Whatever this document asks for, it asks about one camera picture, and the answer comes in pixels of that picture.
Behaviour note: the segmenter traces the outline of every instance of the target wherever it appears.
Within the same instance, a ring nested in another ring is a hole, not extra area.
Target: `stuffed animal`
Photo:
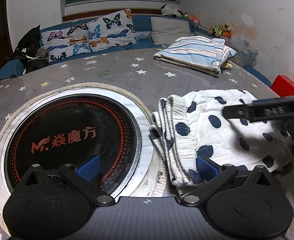
[[[161,9],[161,14],[163,16],[167,15],[167,16],[172,16],[173,18],[182,17],[180,12],[178,12],[177,10],[172,9],[168,4],[164,4],[160,9]]]
[[[219,26],[213,27],[212,25],[209,27],[208,34],[215,35],[216,37],[226,37],[230,39],[231,37],[231,27],[226,24],[220,24]]]
[[[181,12],[181,11],[178,11],[178,12],[180,12],[180,14],[181,14],[184,18],[190,19],[191,21],[193,21],[193,23],[196,24],[196,26],[198,25],[198,27],[199,27],[199,25],[200,25],[200,20],[199,20],[194,14],[192,14],[192,13],[183,13],[183,12]]]

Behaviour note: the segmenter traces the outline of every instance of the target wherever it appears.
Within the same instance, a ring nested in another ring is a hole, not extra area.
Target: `grey star-patterned mattress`
[[[0,131],[18,108],[32,98],[67,85],[100,82],[121,87],[136,95],[151,111],[160,98],[183,97],[199,90],[246,90],[257,99],[276,94],[235,64],[219,78],[153,59],[159,49],[125,50],[56,63],[0,85]],[[294,165],[275,175],[294,208]],[[294,236],[294,220],[288,239]],[[8,235],[0,226],[0,239]]]

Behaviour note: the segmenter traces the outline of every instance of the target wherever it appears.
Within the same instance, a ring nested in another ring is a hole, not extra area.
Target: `cooktop logo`
[[[31,144],[31,153],[34,154],[35,151],[42,152],[43,150],[48,151],[49,147],[54,148],[54,147],[60,147],[61,145],[66,145],[67,139],[68,143],[75,143],[75,142],[80,142],[82,139],[86,140],[88,138],[88,135],[91,135],[91,138],[96,137],[96,127],[90,127],[87,126],[85,129],[83,129],[82,135],[84,135],[84,138],[81,138],[81,133],[80,131],[77,130],[72,130],[69,134],[68,137],[65,137],[65,134],[58,134],[55,135],[54,138],[52,139],[52,142],[50,143],[50,136],[48,136],[45,139],[42,139],[38,144],[32,143]]]

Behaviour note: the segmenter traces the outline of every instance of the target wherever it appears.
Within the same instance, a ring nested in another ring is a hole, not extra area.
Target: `white cloth with blue dots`
[[[225,106],[249,104],[256,98],[242,90],[193,91],[183,97],[161,98],[152,114],[151,138],[167,162],[172,184],[194,186],[204,178],[196,159],[210,158],[252,170],[264,165],[270,172],[291,161],[290,136],[272,121],[249,123],[226,120]]]

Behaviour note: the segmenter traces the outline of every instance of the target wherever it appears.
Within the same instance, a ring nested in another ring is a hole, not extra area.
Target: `butterfly pillow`
[[[64,35],[63,30],[43,32],[41,33],[40,38],[41,46],[44,48],[55,45],[68,44],[67,37]]]
[[[49,50],[49,62],[90,52],[88,44],[83,42],[77,42],[69,46],[65,44],[55,45],[48,47],[47,50]]]
[[[92,51],[138,43],[130,9],[95,18],[88,22],[88,28]]]

